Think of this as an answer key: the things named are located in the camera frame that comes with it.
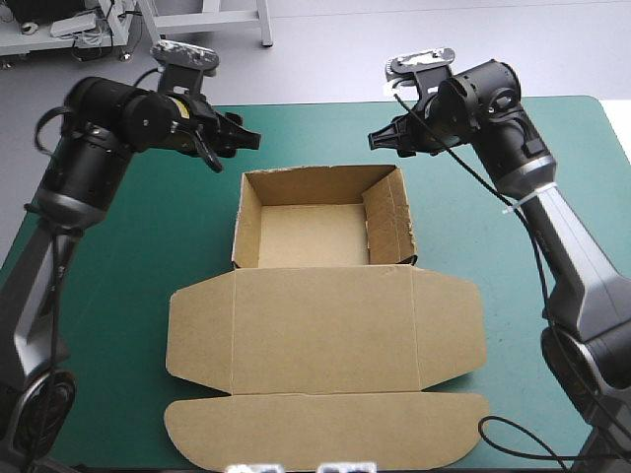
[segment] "yellow label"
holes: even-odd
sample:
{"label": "yellow label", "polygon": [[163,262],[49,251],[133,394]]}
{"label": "yellow label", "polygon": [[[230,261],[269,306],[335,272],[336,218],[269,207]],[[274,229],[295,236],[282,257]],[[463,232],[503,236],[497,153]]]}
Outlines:
{"label": "yellow label", "polygon": [[169,97],[169,99],[174,101],[175,105],[177,105],[177,109],[179,110],[179,114],[181,115],[182,118],[186,118],[186,119],[190,118],[190,113],[188,113],[188,108],[186,108],[186,105],[184,105],[181,101],[173,97]]}

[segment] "cardboard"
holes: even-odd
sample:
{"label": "cardboard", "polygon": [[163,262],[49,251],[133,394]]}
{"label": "cardboard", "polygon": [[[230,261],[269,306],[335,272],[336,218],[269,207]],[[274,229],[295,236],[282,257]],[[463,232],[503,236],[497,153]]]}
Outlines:
{"label": "cardboard", "polygon": [[236,267],[415,260],[403,175],[395,166],[275,169],[243,176]]}
{"label": "cardboard", "polygon": [[452,463],[478,442],[476,394],[421,392],[486,358],[466,281],[416,259],[394,166],[244,174],[235,271],[177,291],[167,369],[232,394],[178,401],[169,435],[196,465]]}
{"label": "cardboard", "polygon": [[178,401],[165,419],[179,451],[213,471],[244,462],[316,471],[322,462],[363,459],[384,471],[438,468],[465,456],[487,414],[478,394],[407,392]]}
{"label": "cardboard", "polygon": [[485,362],[475,286],[408,265],[238,269],[177,291],[167,369],[232,394],[419,391]]}

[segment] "box lid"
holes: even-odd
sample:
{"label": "box lid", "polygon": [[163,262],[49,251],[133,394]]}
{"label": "box lid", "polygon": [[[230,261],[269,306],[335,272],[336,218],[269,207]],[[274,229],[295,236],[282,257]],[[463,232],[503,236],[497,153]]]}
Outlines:
{"label": "box lid", "polygon": [[238,269],[171,300],[167,369],[233,394],[418,391],[485,357],[476,287],[406,265]]}
{"label": "box lid", "polygon": [[177,401],[165,425],[177,449],[211,471],[243,463],[316,471],[362,460],[380,471],[426,470],[469,453],[488,412],[478,394],[265,394]]}

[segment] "white cable tie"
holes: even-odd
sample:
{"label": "white cable tie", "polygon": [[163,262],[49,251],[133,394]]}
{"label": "white cable tie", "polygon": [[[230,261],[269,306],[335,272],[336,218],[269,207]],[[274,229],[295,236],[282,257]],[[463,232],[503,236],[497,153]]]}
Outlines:
{"label": "white cable tie", "polygon": [[391,81],[387,81],[384,84],[384,96],[385,97],[394,97],[394,94],[396,94],[396,88],[398,87],[399,82],[401,82],[402,79],[400,78],[395,78],[392,79]]}
{"label": "white cable tie", "polygon": [[550,189],[552,189],[554,187],[556,187],[556,182],[549,182],[549,183],[547,183],[545,185],[542,185],[541,187],[537,187],[529,195],[527,195],[523,199],[518,200],[515,204],[513,204],[513,205],[507,207],[506,209],[504,209],[502,211],[502,213],[504,215],[506,215],[506,214],[511,214],[511,213],[515,212],[517,209],[522,207],[528,200],[532,200],[537,195],[542,194],[543,192],[547,192],[548,190],[550,190]]}

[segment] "wire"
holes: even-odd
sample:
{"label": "wire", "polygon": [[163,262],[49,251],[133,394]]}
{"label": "wire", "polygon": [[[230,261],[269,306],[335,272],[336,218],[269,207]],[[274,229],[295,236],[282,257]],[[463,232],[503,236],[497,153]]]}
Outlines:
{"label": "wire", "polygon": [[[405,110],[407,110],[407,112],[414,118],[416,119],[416,121],[418,121],[423,128],[425,128],[425,130],[432,136],[432,138],[434,138],[434,140],[436,140],[437,143],[439,143],[444,149],[445,151],[452,156],[452,158],[454,158],[454,160],[461,165],[469,174],[471,174],[475,180],[477,180],[486,190],[488,190],[491,194],[493,194],[495,197],[497,197],[500,201],[502,201],[504,204],[510,206],[511,202],[504,197],[502,194],[500,194],[496,189],[494,189],[488,182],[486,182],[473,168],[471,168],[467,163],[465,163],[455,152],[454,150],[452,150],[452,148],[445,143],[444,140],[442,140],[436,133],[434,133],[434,131],[431,129],[431,127],[425,123],[425,120],[423,120],[420,116],[418,116],[418,114],[412,109],[410,108],[407,103],[405,103],[401,97],[398,94],[394,94],[394,97],[396,98],[396,100],[400,103],[400,105],[405,108]],[[537,267],[537,272],[538,272],[538,276],[539,276],[539,282],[541,285],[541,294],[543,297],[543,307],[544,307],[544,315],[546,320],[548,321],[548,327],[550,328],[553,336],[555,337],[555,341],[557,343],[557,345],[559,346],[559,349],[566,361],[566,363],[568,364],[568,366],[571,368],[574,376],[576,377],[576,379],[581,383],[581,385],[583,386],[583,388],[586,390],[586,392],[590,395],[590,397],[592,398],[593,402],[598,406],[598,408],[601,410],[601,412],[603,414],[605,414],[605,416],[609,419],[609,421],[616,426],[616,428],[618,428],[618,430],[625,435],[628,439],[631,440],[631,432],[629,432],[628,429],[626,429],[616,418],[613,414],[611,414],[611,412],[609,412],[609,410],[602,404],[602,402],[600,401],[600,399],[598,399],[597,395],[595,393],[593,393],[593,391],[590,389],[590,387],[588,386],[587,382],[583,379],[582,375],[579,373],[578,369],[574,366],[574,364],[572,363],[572,361],[570,360],[570,356],[568,355],[567,351],[565,350],[565,348],[563,347],[563,345],[561,344],[561,339],[559,337],[557,328],[556,328],[556,324],[551,320],[551,317],[549,316],[549,306],[548,306],[548,289],[547,289],[547,282],[546,282],[546,278],[545,278],[545,271],[543,269],[543,262],[541,260],[541,254],[540,254],[540,248],[538,245],[538,242],[536,240],[536,237],[534,235],[534,231],[532,230],[532,228],[530,227],[530,224],[528,223],[526,217],[524,216],[524,214],[519,210],[516,209],[515,211],[515,215],[520,219],[520,222],[522,222],[522,224],[524,225],[528,236],[530,238],[530,243],[532,244],[532,249],[534,252],[534,260],[536,263],[536,267]],[[483,422],[480,421],[480,425],[478,426],[478,429],[481,430],[481,427],[483,426]],[[584,456],[564,456],[561,457],[559,455],[554,454],[553,456],[546,456],[545,459],[554,459],[556,460],[557,458],[565,458],[565,459],[576,459],[576,460],[587,460],[587,459],[599,459],[599,458],[619,458],[622,459],[624,461],[626,461],[627,463],[631,464],[631,461],[629,461],[629,459],[626,456],[623,456],[622,453],[620,453],[619,451],[617,451],[617,448],[611,443],[611,441],[609,441],[609,439],[606,436],[601,436],[604,441],[607,443],[607,445],[613,450],[615,451],[614,455],[584,455]],[[538,439],[537,442],[539,444],[543,444],[542,440]],[[494,448],[497,445],[497,443],[491,443],[488,442],[491,446],[493,446]],[[511,450],[511,454],[513,453],[518,453],[515,450]]]}
{"label": "wire", "polygon": [[[111,27],[109,26],[109,17],[111,16],[111,12],[114,9],[114,5],[116,2],[115,0],[109,0],[109,1],[110,1],[109,9],[107,10],[107,13],[105,14],[105,18],[97,20],[97,29],[98,29],[97,32],[94,32],[94,31],[81,32],[79,34],[71,35],[71,37],[74,36],[74,41],[70,49],[70,54],[79,62],[90,62],[90,61],[95,61],[98,59],[105,59],[106,57],[110,56],[114,51],[114,35],[113,35],[113,31],[111,30]],[[104,49],[101,47],[101,45],[103,44],[104,37],[105,37],[105,32],[107,32],[109,35],[109,48],[107,49],[106,52],[104,52]],[[90,48],[97,47],[99,49],[97,54],[92,57],[78,54],[79,49],[81,49],[77,45],[78,40],[81,41],[87,47],[90,47]]]}
{"label": "wire", "polygon": [[136,39],[136,42],[134,42],[134,45],[131,47],[131,50],[127,51],[127,52],[129,52],[129,54],[133,54],[134,53],[134,51],[138,47],[138,44],[140,44],[140,41],[142,40],[142,33],[145,31],[145,29],[143,28],[143,24],[144,24],[144,22],[140,22],[139,23],[139,25],[140,25],[140,33],[138,34],[138,38]]}
{"label": "wire", "polygon": [[[526,434],[531,439],[536,441],[539,445],[541,445],[546,451],[550,452],[550,454],[549,455],[537,455],[537,454],[534,454],[534,453],[525,453],[525,452],[522,452],[522,451],[512,450],[510,448],[506,448],[505,446],[502,446],[502,445],[496,443],[495,441],[491,440],[486,435],[486,433],[484,432],[484,426],[486,424],[488,424],[489,422],[493,422],[493,421],[500,422],[502,424],[507,424],[507,425],[517,429],[518,431]],[[513,422],[513,421],[511,421],[509,419],[505,419],[505,418],[500,417],[500,416],[487,416],[487,417],[482,418],[482,420],[478,423],[478,432],[480,433],[480,436],[482,437],[482,439],[486,443],[491,445],[493,448],[495,448],[496,450],[499,450],[499,451],[501,451],[503,453],[506,453],[506,454],[509,454],[509,455],[512,455],[512,456],[516,456],[518,458],[525,458],[525,459],[528,459],[528,460],[545,460],[545,461],[556,460],[557,462],[559,462],[559,461],[570,461],[570,460],[606,460],[606,459],[622,459],[624,461],[628,460],[621,453],[617,453],[617,454],[602,453],[602,454],[590,454],[590,455],[557,455],[556,453],[551,451],[551,448],[547,444],[545,444],[540,438],[538,438],[535,434],[530,432],[528,429],[526,429],[523,426],[520,426],[516,422]]]}
{"label": "wire", "polygon": [[43,146],[43,144],[41,143],[41,139],[39,135],[41,133],[42,128],[46,126],[46,124],[56,116],[59,116],[59,115],[73,116],[74,114],[75,114],[75,110],[73,108],[63,105],[63,106],[56,106],[55,108],[50,109],[44,115],[42,115],[41,118],[37,121],[37,125],[35,126],[35,136],[34,136],[35,148],[44,155],[52,156],[52,152],[48,150],[45,146]]}
{"label": "wire", "polygon": [[[484,424],[490,422],[490,421],[497,421],[497,422],[501,422],[503,424],[507,424],[515,429],[517,429],[518,431],[526,434],[527,436],[529,436],[531,439],[533,439],[534,441],[536,441],[545,451],[547,451],[549,453],[549,455],[534,455],[534,454],[530,454],[530,453],[523,453],[520,451],[516,451],[516,450],[511,450],[509,448],[505,448],[504,446],[501,446],[498,443],[495,443],[493,440],[491,440],[490,438],[487,437],[487,435],[484,433]],[[505,419],[503,417],[499,417],[499,416],[487,416],[485,418],[483,418],[480,423],[477,426],[477,431],[480,433],[480,436],[484,439],[484,441],[486,441],[489,445],[491,445],[493,448],[503,452],[503,453],[507,453],[513,456],[518,456],[520,458],[528,458],[531,460],[539,460],[539,459],[549,459],[549,458],[554,458],[554,460],[559,464],[559,466],[561,467],[561,469],[563,471],[570,471],[568,470],[568,467],[565,465],[565,463],[563,462],[562,457],[560,457],[559,455],[557,455],[554,450],[547,444],[545,443],[542,439],[540,439],[539,437],[537,437],[535,434],[533,434],[531,431],[529,431],[528,429],[526,429],[525,427],[520,426],[519,424],[510,421],[508,419]]]}
{"label": "wire", "polygon": [[157,67],[154,69],[149,69],[147,72],[143,73],[138,79],[136,79],[136,82],[134,82],[132,87],[138,87],[140,83],[144,81],[146,78],[148,78],[152,74],[156,74],[159,72],[160,72],[160,69],[158,69]]}
{"label": "wire", "polygon": [[52,403],[52,395],[55,387],[55,374],[57,371],[57,345],[59,340],[59,271],[61,269],[59,263],[59,241],[57,239],[57,232],[55,229],[50,229],[51,234],[51,252],[52,252],[52,275],[51,275],[51,287],[50,293],[52,295],[52,320],[50,330],[50,368],[48,369],[48,379],[46,380],[45,393],[46,397],[43,401],[41,410],[41,420],[39,421],[39,429],[37,435],[33,441],[27,461],[25,463],[23,471],[28,471],[37,456],[37,450],[39,444],[44,436],[46,430],[46,421],[48,420],[48,414],[50,411],[50,404]]}

